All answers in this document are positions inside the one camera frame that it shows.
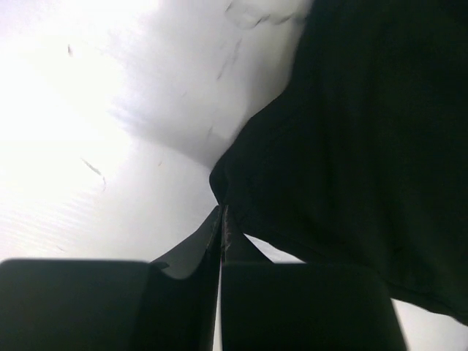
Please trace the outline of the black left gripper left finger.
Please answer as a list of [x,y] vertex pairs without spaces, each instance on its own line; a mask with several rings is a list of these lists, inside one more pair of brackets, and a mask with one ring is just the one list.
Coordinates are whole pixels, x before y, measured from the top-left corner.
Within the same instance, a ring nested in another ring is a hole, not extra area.
[[215,208],[146,263],[11,259],[1,264],[3,350],[210,350],[219,281]]

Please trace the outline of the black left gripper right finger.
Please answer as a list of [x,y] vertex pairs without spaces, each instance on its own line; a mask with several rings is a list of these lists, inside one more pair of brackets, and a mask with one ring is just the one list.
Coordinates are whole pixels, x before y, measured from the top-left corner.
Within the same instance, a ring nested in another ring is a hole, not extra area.
[[223,350],[405,350],[385,285],[335,263],[273,263],[222,216]]

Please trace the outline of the black t shirt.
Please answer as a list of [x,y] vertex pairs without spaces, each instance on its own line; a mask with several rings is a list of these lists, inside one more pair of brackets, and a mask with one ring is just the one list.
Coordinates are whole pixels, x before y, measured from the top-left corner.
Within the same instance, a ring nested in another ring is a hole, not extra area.
[[241,231],[467,322],[467,3],[315,1],[210,175]]

